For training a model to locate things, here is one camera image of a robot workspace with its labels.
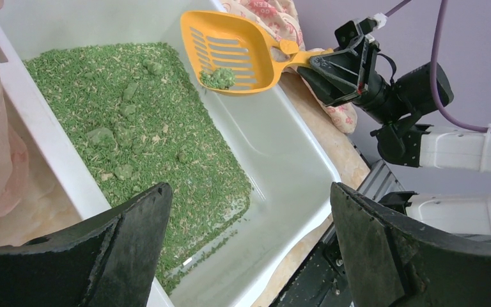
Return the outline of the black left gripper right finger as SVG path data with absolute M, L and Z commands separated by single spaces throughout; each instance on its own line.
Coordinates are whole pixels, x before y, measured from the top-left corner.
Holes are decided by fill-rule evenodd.
M 491 244 L 331 185 L 336 236 L 356 306 L 491 306 Z

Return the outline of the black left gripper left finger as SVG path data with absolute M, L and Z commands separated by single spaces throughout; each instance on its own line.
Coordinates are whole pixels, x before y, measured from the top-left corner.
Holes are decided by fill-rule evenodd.
M 173 191 L 125 203 L 21 246 L 0 246 L 0 306 L 146 306 Z

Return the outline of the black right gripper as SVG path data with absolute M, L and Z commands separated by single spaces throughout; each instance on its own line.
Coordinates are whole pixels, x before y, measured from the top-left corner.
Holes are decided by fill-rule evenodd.
M 394 80 L 386 81 L 377 71 L 378 57 L 395 68 L 394 61 L 380 52 L 370 36 L 350 39 L 346 49 L 320 54 L 309 59 L 310 68 L 297 72 L 325 107 L 348 102 L 362 109 L 376 122 L 397 122 L 402 113 L 394 90 Z

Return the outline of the yellow plastic litter scoop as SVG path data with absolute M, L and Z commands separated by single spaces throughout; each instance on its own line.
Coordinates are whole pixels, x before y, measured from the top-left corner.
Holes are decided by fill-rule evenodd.
M 309 59 L 331 53 L 302 51 L 296 42 L 276 40 L 259 24 L 237 15 L 206 10 L 189 10 L 180 17 L 184 53 L 190 75 L 229 68 L 235 84 L 216 92 L 227 96 L 253 95 L 273 88 L 286 68 L 309 67 Z

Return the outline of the green litter clump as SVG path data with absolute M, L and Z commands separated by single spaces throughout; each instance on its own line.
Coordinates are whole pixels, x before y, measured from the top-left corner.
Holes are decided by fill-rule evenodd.
M 216 68 L 213 72 L 208 73 L 202 70 L 199 73 L 200 83 L 207 88 L 217 90 L 228 90 L 236 84 L 236 77 L 230 68 Z

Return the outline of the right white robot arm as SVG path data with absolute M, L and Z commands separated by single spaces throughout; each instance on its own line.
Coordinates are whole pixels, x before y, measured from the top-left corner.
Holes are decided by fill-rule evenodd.
M 411 168 L 455 168 L 491 173 L 491 128 L 466 132 L 424 125 L 420 119 L 436 111 L 435 85 L 443 104 L 453 93 L 444 71 L 429 63 L 385 80 L 376 70 L 381 53 L 363 36 L 343 39 L 344 48 L 306 56 L 298 69 L 327 107 L 351 103 L 379 124 L 371 135 L 382 160 Z M 392 192 L 381 204 L 424 224 L 458 235 L 491 235 L 491 194 L 434 196 Z

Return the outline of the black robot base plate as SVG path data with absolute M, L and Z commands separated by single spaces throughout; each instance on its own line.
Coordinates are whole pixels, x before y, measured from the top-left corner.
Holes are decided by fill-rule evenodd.
M 269 306 L 351 307 L 353 305 L 336 229 L 333 224 L 330 224 Z

